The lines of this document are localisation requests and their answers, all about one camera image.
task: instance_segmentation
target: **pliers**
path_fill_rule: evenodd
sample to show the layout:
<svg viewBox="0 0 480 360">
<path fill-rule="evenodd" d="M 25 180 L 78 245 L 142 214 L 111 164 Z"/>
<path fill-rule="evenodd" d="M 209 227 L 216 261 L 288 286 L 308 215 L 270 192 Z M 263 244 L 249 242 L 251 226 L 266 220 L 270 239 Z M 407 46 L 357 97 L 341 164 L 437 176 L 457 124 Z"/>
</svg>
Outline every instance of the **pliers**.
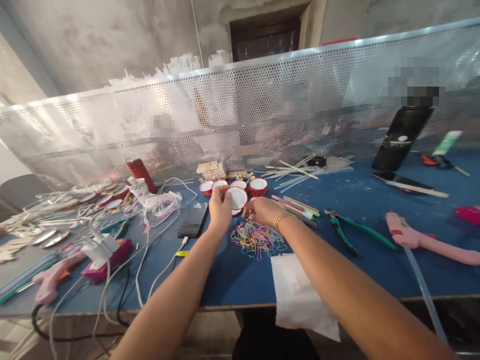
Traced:
<svg viewBox="0 0 480 360">
<path fill-rule="evenodd" d="M 355 220 L 352 220 L 349 217 L 341 217 L 334 210 L 327 211 L 327 210 L 323 209 L 323 211 L 325 212 L 325 214 L 330 215 L 330 222 L 332 223 L 333 228 L 335 229 L 337 234 L 340 236 L 340 238 L 343 240 L 343 243 L 346 245 L 346 248 L 347 248 L 348 252 L 352 256 L 357 257 L 359 255 L 359 253 L 354 248 L 354 246 L 350 243 L 350 241 L 347 239 L 344 232 L 342 231 L 342 228 L 340 227 L 340 220 L 343 220 L 348 225 L 350 225 L 354 228 L 357 228 L 357 229 L 363 231 L 364 233 L 367 233 L 368 235 L 370 235 L 371 238 L 374 238 L 375 240 L 379 241 L 382 245 L 386 246 L 387 248 L 389 248 L 391 250 L 397 250 L 395 245 L 393 245 L 390 242 L 390 240 L 388 240 L 385 236 L 376 232 L 372 228 L 370 228 L 366 225 L 362 225 L 362 224 L 356 222 Z"/>
<path fill-rule="evenodd" d="M 110 224 L 110 225 L 104 227 L 103 229 L 101 229 L 100 232 L 102 234 L 108 234 L 109 232 L 111 232 L 113 229 L 115 229 L 117 226 L 120 225 L 120 228 L 118 229 L 118 231 L 116 232 L 115 235 L 112 234 L 112 237 L 114 239 L 121 239 L 125 235 L 127 230 L 129 229 L 130 220 L 133 219 L 134 217 L 135 217 L 135 215 L 132 215 L 130 217 L 127 217 L 126 219 L 116 221 L 113 224 Z"/>
</svg>

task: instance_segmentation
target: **metal mesh screen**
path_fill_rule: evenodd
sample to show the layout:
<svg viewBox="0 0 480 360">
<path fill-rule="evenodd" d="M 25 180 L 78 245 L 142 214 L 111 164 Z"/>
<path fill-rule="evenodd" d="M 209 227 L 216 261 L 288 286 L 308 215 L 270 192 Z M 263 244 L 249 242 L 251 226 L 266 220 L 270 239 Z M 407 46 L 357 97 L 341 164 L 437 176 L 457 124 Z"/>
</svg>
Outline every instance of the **metal mesh screen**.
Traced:
<svg viewBox="0 0 480 360">
<path fill-rule="evenodd" d="M 318 155 L 374 154 L 400 107 L 392 79 L 440 86 L 420 146 L 447 130 L 480 134 L 479 19 L 310 48 L 14 105 L 0 138 L 52 189 L 103 174 L 125 177 L 142 158 L 154 181 L 219 160 L 229 169 Z M 422 69 L 437 69 L 436 79 Z"/>
</svg>

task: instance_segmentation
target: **smartphone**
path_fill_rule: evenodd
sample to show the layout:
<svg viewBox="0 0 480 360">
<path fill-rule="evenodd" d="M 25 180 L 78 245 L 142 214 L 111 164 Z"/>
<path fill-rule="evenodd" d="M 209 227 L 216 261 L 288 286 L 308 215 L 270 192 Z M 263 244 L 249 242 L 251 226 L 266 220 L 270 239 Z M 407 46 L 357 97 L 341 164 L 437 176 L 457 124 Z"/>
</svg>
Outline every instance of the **smartphone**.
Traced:
<svg viewBox="0 0 480 360">
<path fill-rule="evenodd" d="M 178 209 L 178 217 L 180 218 L 179 238 L 196 238 L 200 234 L 208 207 L 208 202 L 188 201 L 180 203 Z"/>
<path fill-rule="evenodd" d="M 433 190 L 434 189 L 431 186 L 428 186 L 428 185 L 422 184 L 421 182 L 409 179 L 408 177 L 403 177 L 403 176 L 397 175 L 396 173 L 394 173 L 392 171 L 372 172 L 372 175 L 374 177 L 380 179 L 380 180 L 383 180 L 383 181 L 393 181 L 393 182 L 396 182 L 396 183 L 401 183 L 401 184 L 405 184 L 405 185 L 412 185 L 412 186 L 416 186 L 416 187 L 424 188 L 424 189 L 428 189 L 428 190 Z M 421 194 L 420 192 L 413 191 L 413 190 L 407 190 L 407 189 L 402 189 L 402 188 L 400 190 L 403 190 L 407 193 Z"/>
</svg>

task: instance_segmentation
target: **hand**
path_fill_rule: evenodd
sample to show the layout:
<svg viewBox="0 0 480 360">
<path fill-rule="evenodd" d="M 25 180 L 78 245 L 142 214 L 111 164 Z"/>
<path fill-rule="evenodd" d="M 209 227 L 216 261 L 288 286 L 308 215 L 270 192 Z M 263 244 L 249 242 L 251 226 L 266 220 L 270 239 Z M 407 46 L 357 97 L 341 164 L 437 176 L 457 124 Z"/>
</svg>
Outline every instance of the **hand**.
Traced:
<svg viewBox="0 0 480 360">
<path fill-rule="evenodd" d="M 243 208 L 243 217 L 250 214 L 250 219 L 258 221 L 260 224 L 273 228 L 275 220 L 288 211 L 278 205 L 272 199 L 266 197 L 252 197 L 250 202 Z"/>
<path fill-rule="evenodd" d="M 232 194 L 225 194 L 229 188 L 229 185 L 214 187 L 208 203 L 210 208 L 210 225 L 208 228 L 215 229 L 222 234 L 227 232 L 232 221 Z"/>
</svg>

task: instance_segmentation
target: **blue table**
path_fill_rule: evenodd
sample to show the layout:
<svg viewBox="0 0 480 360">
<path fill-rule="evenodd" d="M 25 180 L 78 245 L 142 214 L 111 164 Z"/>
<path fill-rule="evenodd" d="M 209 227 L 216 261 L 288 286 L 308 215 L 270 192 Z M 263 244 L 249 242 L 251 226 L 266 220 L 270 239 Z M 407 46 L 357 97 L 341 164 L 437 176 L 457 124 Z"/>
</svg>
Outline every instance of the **blue table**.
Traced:
<svg viewBox="0 0 480 360">
<path fill-rule="evenodd" d="M 416 230 L 436 234 L 439 240 L 454 246 L 480 251 L 480 228 L 456 217 L 454 213 L 454 208 L 458 206 L 480 205 L 479 155 L 478 151 L 458 150 L 449 153 L 452 161 L 468 171 L 471 174 L 470 177 L 453 169 L 441 170 L 427 167 L 414 153 L 409 155 L 398 171 L 400 175 L 450 194 L 448 198 L 407 194 L 382 183 L 371 175 L 374 171 L 370 167 L 371 157 L 360 159 L 352 164 L 354 171 L 321 175 L 320 181 L 308 179 L 283 194 L 280 194 L 279 190 L 273 190 L 281 181 L 269 180 L 267 195 L 286 195 L 320 210 L 334 209 L 340 215 L 366 224 L 388 238 L 390 238 L 390 233 L 385 221 L 385 214 L 395 212 L 405 217 L 408 224 Z M 197 191 L 198 186 L 192 184 L 192 189 Z M 169 190 L 180 191 L 185 199 L 193 196 L 182 186 L 170 187 Z M 208 201 L 201 193 L 199 195 L 199 201 Z M 204 229 L 208 226 L 209 221 L 210 217 L 207 218 Z M 237 218 L 237 221 L 240 223 L 242 218 Z M 230 309 L 274 304 L 276 298 L 270 259 L 264 256 L 261 261 L 258 261 L 242 254 L 241 248 L 230 240 L 230 233 L 236 227 L 233 222 L 234 220 L 232 220 L 215 257 L 200 306 L 207 309 Z M 151 247 L 140 276 L 144 301 L 152 281 L 168 264 L 181 244 L 181 239 L 177 237 L 178 226 L 178 223 L 174 223 Z M 154 236 L 161 231 L 162 227 L 163 225 L 153 229 L 150 235 Z M 318 219 L 316 233 L 351 259 L 393 296 L 402 299 L 421 296 L 414 273 L 402 249 L 389 250 L 366 234 L 347 226 L 344 231 L 358 250 L 360 254 L 358 258 L 352 258 L 347 253 L 326 215 L 322 215 Z M 145 244 L 146 235 L 143 234 L 139 220 L 134 220 L 126 237 L 131 238 L 134 243 Z M 190 249 L 194 243 L 195 239 L 191 239 L 185 249 Z M 12 264 L 0 265 L 4 282 L 18 274 L 22 265 L 27 268 L 28 264 L 45 256 L 42 251 L 37 248 L 25 249 L 20 254 L 20 260 L 10 261 Z M 413 253 L 432 296 L 466 297 L 480 294 L 480 268 L 458 263 L 425 249 L 416 249 L 413 250 Z M 138 268 L 140 258 L 141 254 L 130 264 L 133 274 Z M 178 265 L 180 261 L 182 261 L 181 258 L 177 258 L 174 265 Z M 84 266 L 75 270 L 72 279 L 59 287 L 60 295 L 70 288 L 86 264 L 85 262 Z M 168 273 L 170 271 L 165 273 L 159 284 Z M 119 293 L 125 279 L 126 271 L 122 270 L 108 288 L 111 310 L 117 307 Z M 135 290 L 132 291 L 133 286 L 134 281 L 130 280 L 124 311 L 139 309 L 137 293 Z M 102 289 L 102 284 L 89 286 L 62 306 L 59 312 L 64 314 L 96 313 Z M 29 315 L 34 307 L 35 293 L 36 289 L 32 286 L 16 295 L 11 301 L 0 306 L 0 317 Z"/>
</svg>

